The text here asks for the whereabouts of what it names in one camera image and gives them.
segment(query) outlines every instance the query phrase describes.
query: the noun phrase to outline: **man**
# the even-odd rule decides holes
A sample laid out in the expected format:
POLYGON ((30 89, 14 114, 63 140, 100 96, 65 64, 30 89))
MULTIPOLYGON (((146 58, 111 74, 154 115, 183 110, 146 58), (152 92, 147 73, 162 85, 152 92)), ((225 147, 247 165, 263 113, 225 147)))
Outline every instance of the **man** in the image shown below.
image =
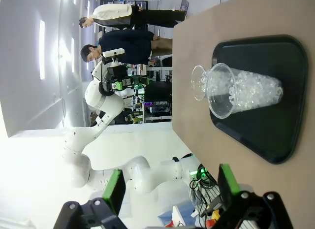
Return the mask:
POLYGON ((104 4, 97 7, 89 17, 79 20, 81 28, 97 23, 103 27, 118 29, 141 27, 145 24, 173 28, 177 21, 185 19, 185 12, 176 10, 143 10, 142 7, 130 4, 104 4))
POLYGON ((172 54, 172 39, 160 38, 149 31, 121 30, 105 33, 99 45, 85 45, 81 49, 83 61, 99 59, 103 52, 123 48, 118 61, 126 64, 149 64, 149 57, 172 54))

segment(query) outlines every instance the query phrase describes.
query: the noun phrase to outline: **white ceiling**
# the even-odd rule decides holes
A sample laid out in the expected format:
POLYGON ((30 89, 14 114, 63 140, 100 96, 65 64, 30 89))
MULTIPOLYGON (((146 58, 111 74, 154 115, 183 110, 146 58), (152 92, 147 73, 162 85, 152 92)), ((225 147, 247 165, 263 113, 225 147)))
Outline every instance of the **white ceiling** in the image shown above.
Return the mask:
MULTIPOLYGON (((80 29, 88 0, 0 1, 0 102, 8 136, 22 130, 84 126, 82 78, 89 71, 80 49, 95 43, 94 28, 80 29), (39 23, 45 22, 45 79, 39 76, 39 23), (71 66, 74 39, 74 73, 71 66)), ((90 14, 99 4, 90 0, 90 14)))

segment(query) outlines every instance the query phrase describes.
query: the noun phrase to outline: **brown table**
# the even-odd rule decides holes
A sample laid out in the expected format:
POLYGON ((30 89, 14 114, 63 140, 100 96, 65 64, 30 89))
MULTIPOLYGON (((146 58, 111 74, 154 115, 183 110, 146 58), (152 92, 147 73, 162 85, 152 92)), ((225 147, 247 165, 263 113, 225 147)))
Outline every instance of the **brown table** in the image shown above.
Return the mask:
POLYGON ((280 193, 295 228, 315 228, 315 0, 231 0, 180 23, 173 40, 173 130, 214 175, 228 163, 239 183, 262 195, 280 193), (294 155, 272 165, 211 122, 207 100, 190 92, 195 65, 211 68, 226 40, 288 34, 304 46, 309 78, 304 120, 294 155))

